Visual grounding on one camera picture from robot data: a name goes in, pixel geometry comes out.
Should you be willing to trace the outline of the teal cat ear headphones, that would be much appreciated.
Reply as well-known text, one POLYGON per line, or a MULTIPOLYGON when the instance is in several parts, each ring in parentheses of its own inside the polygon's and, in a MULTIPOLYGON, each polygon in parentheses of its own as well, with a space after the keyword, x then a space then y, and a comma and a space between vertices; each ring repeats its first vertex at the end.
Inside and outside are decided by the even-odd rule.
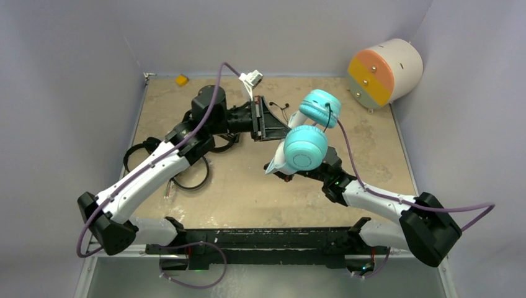
POLYGON ((336 126, 341 108, 332 94, 321 89, 310 91, 291 115, 290 131, 279 143, 265 174, 291 175, 320 166, 328 150, 325 130, 336 126))

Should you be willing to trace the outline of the black wired earbuds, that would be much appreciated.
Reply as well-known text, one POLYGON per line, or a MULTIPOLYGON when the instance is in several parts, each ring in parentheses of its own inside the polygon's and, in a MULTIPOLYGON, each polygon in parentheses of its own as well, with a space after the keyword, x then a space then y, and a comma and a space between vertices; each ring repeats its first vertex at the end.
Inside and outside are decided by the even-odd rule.
POLYGON ((278 105, 277 103, 275 103, 274 101, 270 101, 270 102, 269 102, 269 105, 270 105, 270 106, 278 107, 282 112, 285 112, 285 109, 288 109, 289 106, 290 106, 289 103, 286 102, 286 103, 284 104, 284 106, 282 107, 282 106, 278 105))

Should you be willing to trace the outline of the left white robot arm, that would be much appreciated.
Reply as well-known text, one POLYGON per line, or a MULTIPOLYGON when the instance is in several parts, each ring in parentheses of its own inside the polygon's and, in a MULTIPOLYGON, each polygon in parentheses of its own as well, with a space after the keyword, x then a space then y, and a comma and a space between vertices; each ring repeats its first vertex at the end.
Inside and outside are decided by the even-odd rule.
POLYGON ((152 154, 133 171, 96 195, 85 192, 78 206, 85 230, 101 250, 116 255, 131 245, 161 245, 168 253, 183 250, 182 225, 174 219, 141 219, 136 209, 162 185, 185 171, 215 147, 215 135, 249 133, 256 142, 281 140, 289 127, 274 115, 264 99, 256 97, 228 108, 218 85, 202 87, 191 109, 152 154))

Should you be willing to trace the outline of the black headphones with cable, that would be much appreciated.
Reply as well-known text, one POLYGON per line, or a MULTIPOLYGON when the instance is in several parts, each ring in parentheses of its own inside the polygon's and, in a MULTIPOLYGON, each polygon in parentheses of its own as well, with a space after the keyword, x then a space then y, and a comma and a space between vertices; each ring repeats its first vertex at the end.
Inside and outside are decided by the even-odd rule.
POLYGON ((149 156, 151 155, 161 144, 161 140, 156 137, 148 137, 140 143, 132 145, 123 156, 123 167, 124 170, 129 173, 132 169, 130 168, 130 160, 134 161, 134 156, 149 156))

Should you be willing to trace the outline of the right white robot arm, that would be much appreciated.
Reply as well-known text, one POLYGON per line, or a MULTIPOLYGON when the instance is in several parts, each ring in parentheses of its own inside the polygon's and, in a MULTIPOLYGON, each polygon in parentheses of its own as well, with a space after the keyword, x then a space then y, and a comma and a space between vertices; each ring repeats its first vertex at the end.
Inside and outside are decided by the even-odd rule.
POLYGON ((403 195, 361 184, 342 169, 342 161, 330 147, 325 160, 315 169, 296 171, 297 175, 321 181, 322 192, 333 203, 363 209, 390 221, 389 224, 366 220, 350 233, 350 248, 362 253, 371 246, 407 250, 420 262, 438 267, 462 230, 432 194, 403 195))

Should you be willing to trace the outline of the white and black headphones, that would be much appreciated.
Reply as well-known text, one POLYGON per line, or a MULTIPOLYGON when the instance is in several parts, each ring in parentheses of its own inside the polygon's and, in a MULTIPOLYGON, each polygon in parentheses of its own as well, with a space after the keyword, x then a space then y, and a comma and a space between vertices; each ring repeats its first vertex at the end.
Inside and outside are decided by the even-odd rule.
POLYGON ((167 182, 163 199, 172 200, 180 192, 191 194, 197 192, 207 185, 211 176, 210 162, 208 158, 202 157, 167 182))

